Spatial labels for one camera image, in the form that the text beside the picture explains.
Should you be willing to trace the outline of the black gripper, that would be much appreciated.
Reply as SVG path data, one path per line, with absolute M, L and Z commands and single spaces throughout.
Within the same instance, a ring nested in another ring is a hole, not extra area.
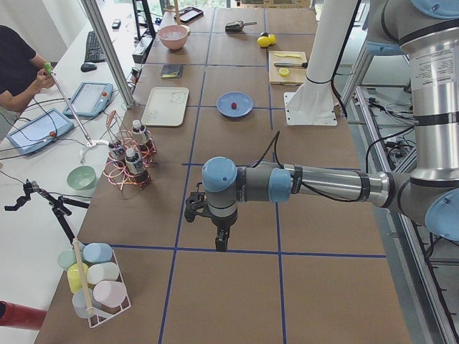
M 215 248 L 218 252 L 226 252 L 229 239 L 229 230 L 226 228 L 230 228 L 235 224 L 237 220 L 237 210 L 230 211 L 229 215 L 223 217 L 214 215 L 210 210 L 205 192 L 199 190 L 201 185 L 202 182 L 198 182 L 196 184 L 196 190 L 192 191 L 186 199 L 184 218 L 189 223 L 192 223 L 196 216 L 211 219 L 212 223 L 218 228 L 215 237 Z

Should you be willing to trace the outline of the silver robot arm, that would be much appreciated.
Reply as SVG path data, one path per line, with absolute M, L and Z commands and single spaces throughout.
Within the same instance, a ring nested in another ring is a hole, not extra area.
M 212 158 L 186 200 L 184 216 L 212 220 L 218 251 L 227 250 L 239 203 L 280 203 L 293 194 L 368 201 L 440 237 L 458 239 L 458 3 L 372 1 L 368 23 L 372 54 L 410 59 L 416 168 L 369 174 L 263 160 L 238 167 L 228 158 Z

